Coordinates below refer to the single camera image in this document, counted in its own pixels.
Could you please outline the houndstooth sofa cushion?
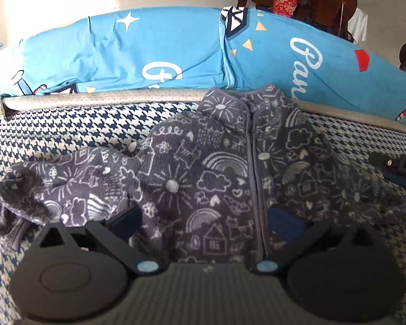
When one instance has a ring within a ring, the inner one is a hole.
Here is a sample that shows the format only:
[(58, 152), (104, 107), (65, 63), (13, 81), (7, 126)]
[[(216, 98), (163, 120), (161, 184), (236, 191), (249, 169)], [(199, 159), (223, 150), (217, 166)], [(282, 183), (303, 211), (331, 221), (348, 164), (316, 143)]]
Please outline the houndstooth sofa cushion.
[[(0, 122), (0, 179), (14, 163), (31, 158), (50, 158), (82, 147), (106, 146), (122, 149), (144, 138), (157, 123), (181, 111), (194, 110), (197, 104), (155, 102), (36, 108), (8, 112)], [(372, 152), (393, 157), (406, 155), (406, 131), (368, 123), (308, 113), (308, 118), (329, 138), (337, 153), (353, 159), (372, 174), (380, 172), (368, 163)], [(8, 283), (15, 267), (33, 241), (36, 230), (28, 231), (20, 248), (8, 254), (0, 250), (0, 324), (18, 319), (8, 293)]]

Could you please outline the grey patterned fleece garment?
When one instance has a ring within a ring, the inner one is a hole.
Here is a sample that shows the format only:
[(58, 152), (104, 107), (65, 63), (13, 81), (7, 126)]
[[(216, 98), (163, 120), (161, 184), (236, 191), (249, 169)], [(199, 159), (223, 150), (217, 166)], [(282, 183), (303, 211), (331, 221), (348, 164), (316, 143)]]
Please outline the grey patterned fleece garment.
[(29, 224), (67, 227), (133, 206), (130, 244), (165, 262), (251, 263), (287, 238), (278, 208), (302, 221), (406, 225), (406, 194), (336, 153), (279, 89), (210, 90), (124, 150), (81, 148), (13, 165), (0, 181), (0, 245)]

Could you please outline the white tablecloth table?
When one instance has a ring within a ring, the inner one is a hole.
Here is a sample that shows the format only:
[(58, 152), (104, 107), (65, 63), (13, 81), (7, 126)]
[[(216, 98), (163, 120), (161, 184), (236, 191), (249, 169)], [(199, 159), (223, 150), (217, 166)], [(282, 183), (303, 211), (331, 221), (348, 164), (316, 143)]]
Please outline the white tablecloth table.
[(354, 15), (348, 21), (348, 32), (353, 43), (364, 42), (367, 39), (368, 14), (357, 8)]

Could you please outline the blue cartoon print pillow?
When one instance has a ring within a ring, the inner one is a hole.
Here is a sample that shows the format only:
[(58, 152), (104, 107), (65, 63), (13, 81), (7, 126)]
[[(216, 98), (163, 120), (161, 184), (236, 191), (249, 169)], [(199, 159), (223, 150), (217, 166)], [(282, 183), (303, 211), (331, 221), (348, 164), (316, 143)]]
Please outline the blue cartoon print pillow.
[(128, 9), (0, 50), (5, 96), (269, 84), (290, 98), (406, 124), (406, 73), (339, 37), (256, 9)]

